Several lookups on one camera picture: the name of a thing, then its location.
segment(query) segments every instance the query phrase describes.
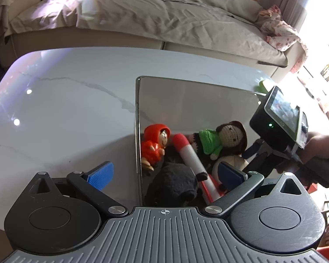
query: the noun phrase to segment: green object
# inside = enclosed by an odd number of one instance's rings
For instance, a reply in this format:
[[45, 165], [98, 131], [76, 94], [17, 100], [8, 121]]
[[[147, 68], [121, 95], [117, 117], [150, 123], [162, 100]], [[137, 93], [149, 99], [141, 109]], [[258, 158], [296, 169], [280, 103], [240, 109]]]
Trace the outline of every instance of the green object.
[[204, 129], [198, 132], [204, 153], [206, 155], [215, 154], [219, 155], [223, 146], [219, 138], [218, 132], [212, 129]]
[[258, 92], [267, 94], [276, 84], [269, 79], [262, 80], [259, 83]]

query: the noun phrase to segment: green sweater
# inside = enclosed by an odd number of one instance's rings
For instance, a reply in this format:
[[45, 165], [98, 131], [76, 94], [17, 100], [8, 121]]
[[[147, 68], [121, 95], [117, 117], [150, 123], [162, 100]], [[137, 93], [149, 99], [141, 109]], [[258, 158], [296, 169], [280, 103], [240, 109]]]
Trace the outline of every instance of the green sweater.
[[212, 129], [204, 129], [200, 130], [198, 135], [200, 136], [204, 153], [207, 155], [213, 153], [218, 156], [223, 148], [218, 132]]

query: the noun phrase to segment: red hooded figurine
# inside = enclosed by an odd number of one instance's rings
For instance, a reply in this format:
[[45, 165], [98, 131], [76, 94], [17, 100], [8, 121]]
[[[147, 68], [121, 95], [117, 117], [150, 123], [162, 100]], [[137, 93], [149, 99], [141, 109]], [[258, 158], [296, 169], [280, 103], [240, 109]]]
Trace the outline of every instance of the red hooded figurine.
[[152, 124], [144, 130], [144, 141], [140, 146], [142, 168], [154, 170], [152, 166], [165, 154], [169, 135], [170, 130], [164, 124]]

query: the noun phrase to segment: metal screw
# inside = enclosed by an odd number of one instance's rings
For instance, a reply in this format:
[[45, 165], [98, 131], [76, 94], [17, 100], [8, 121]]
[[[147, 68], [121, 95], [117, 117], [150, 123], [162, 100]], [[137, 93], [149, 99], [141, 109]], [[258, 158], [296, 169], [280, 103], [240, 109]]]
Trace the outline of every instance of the metal screw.
[[125, 212], [125, 208], [120, 205], [113, 205], [108, 208], [108, 211], [114, 215], [120, 215]]
[[212, 214], [212, 215], [216, 215], [216, 214], [221, 213], [222, 209], [216, 205], [209, 205], [209, 206], [205, 207], [205, 212]]

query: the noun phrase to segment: camera screen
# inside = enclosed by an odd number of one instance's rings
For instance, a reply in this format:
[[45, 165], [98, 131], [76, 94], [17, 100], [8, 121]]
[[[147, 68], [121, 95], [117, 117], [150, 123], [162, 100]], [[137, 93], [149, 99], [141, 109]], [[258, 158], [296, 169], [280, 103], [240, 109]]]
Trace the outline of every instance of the camera screen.
[[270, 109], [293, 131], [297, 130], [299, 120], [299, 107], [292, 108], [290, 103], [284, 99], [283, 94], [278, 91]]

